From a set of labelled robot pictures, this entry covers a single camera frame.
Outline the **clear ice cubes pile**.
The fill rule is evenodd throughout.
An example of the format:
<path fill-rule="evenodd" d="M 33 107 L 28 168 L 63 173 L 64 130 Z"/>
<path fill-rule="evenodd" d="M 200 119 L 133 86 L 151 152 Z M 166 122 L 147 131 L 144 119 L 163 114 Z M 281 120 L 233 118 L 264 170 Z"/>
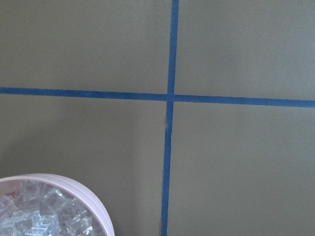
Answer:
<path fill-rule="evenodd" d="M 76 197 L 47 183 L 18 182 L 0 195 L 2 236 L 104 236 L 92 212 Z"/>

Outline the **pink bowl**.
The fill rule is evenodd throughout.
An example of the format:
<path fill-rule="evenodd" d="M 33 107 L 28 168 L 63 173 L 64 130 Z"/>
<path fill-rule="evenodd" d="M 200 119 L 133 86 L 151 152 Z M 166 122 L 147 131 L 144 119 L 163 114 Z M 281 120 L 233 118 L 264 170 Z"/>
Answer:
<path fill-rule="evenodd" d="M 0 195 L 3 196 L 16 191 L 23 180 L 47 183 L 68 192 L 92 212 L 107 236 L 115 234 L 111 218 L 101 200 L 89 188 L 71 178 L 55 174 L 26 174 L 4 177 L 0 179 Z"/>

